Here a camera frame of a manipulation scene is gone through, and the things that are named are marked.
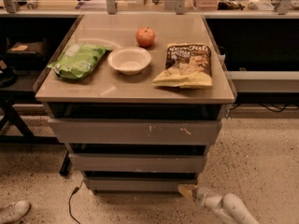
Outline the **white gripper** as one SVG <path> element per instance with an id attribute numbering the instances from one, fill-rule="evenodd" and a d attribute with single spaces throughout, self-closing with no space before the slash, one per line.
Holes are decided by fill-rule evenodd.
<path id="1" fill-rule="evenodd" d="M 186 199 L 194 200 L 201 207 L 210 210 L 222 209 L 222 196 L 211 189 L 192 184 L 179 184 L 178 192 Z"/>

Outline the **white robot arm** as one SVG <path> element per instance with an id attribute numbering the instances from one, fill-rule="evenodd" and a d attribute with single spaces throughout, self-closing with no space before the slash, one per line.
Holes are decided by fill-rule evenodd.
<path id="1" fill-rule="evenodd" d="M 220 195 L 206 187 L 192 184 L 179 184 L 178 192 L 212 211 L 223 224 L 259 224 L 241 199 L 233 193 Z"/>

